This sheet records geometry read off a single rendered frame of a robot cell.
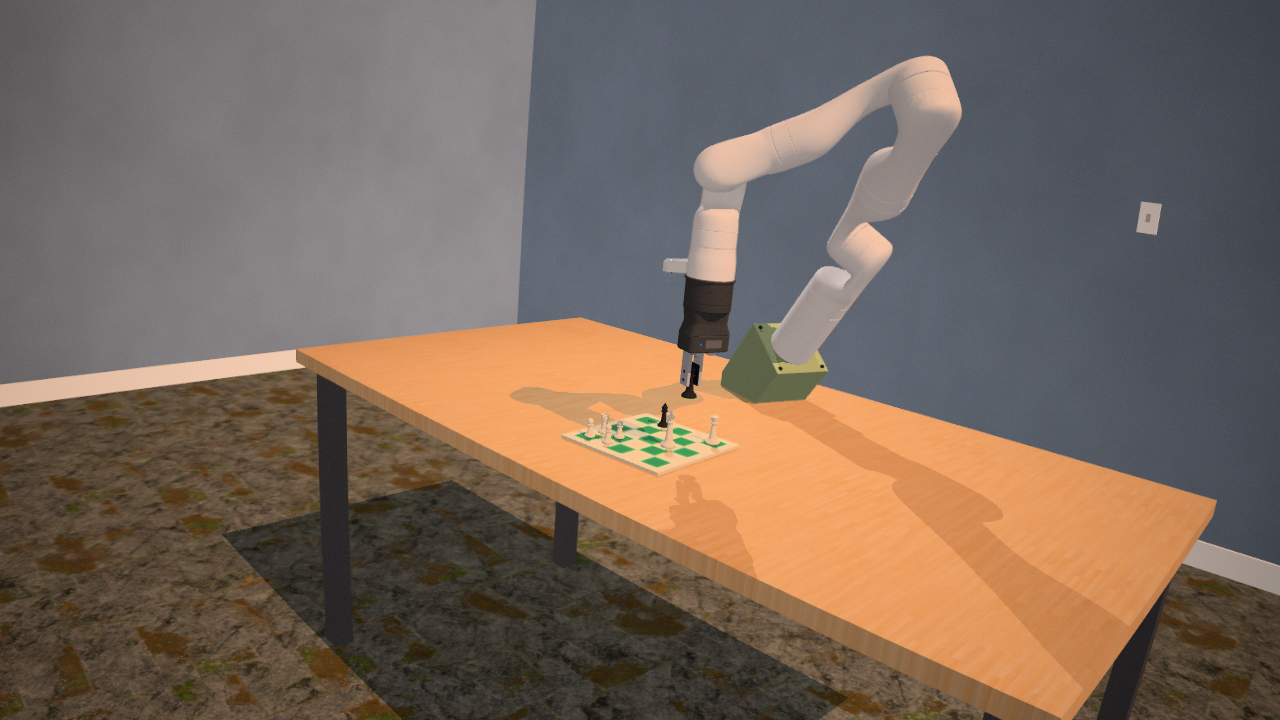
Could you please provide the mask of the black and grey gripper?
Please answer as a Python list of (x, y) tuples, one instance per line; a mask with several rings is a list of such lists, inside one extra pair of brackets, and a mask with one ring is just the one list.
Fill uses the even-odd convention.
[[(689, 259), (666, 259), (663, 272), (684, 277), (684, 322), (678, 329), (678, 348), (684, 350), (680, 383), (701, 386), (704, 354), (727, 352), (736, 249), (705, 249), (691, 243)], [(694, 357), (692, 357), (694, 355)]]

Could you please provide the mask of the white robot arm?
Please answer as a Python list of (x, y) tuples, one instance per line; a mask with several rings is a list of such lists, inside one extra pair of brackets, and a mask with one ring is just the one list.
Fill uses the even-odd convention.
[(867, 222), (888, 220), (908, 208), (931, 161), (956, 129), (963, 110), (948, 68), (937, 56), (902, 61), (820, 108), (716, 143), (694, 164), (703, 192), (691, 243), (736, 249), (748, 181), (817, 160), (863, 117), (887, 105), (899, 124), (896, 142), (868, 158), (827, 243), (827, 252), (844, 270), (822, 266), (772, 334), (774, 352), (787, 363), (803, 365), (812, 359), (890, 259), (892, 245)]

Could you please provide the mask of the green and cream chessboard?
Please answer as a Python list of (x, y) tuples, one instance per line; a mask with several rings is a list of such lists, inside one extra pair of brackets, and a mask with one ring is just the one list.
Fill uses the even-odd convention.
[(660, 443), (666, 439), (667, 428), (657, 427), (660, 421), (659, 416), (644, 413), (620, 420), (623, 421), (622, 433), (625, 439), (614, 438), (618, 429), (618, 420), (609, 421), (608, 424), (612, 427), (612, 445), (602, 443), (602, 439), (605, 438), (605, 434), (598, 432), (602, 425), (593, 427), (594, 438), (584, 436), (588, 428), (561, 434), (561, 438), (657, 477), (740, 447), (740, 445), (718, 437), (719, 445), (707, 445), (705, 439), (709, 434), (673, 423), (673, 441), (676, 447), (664, 448)]

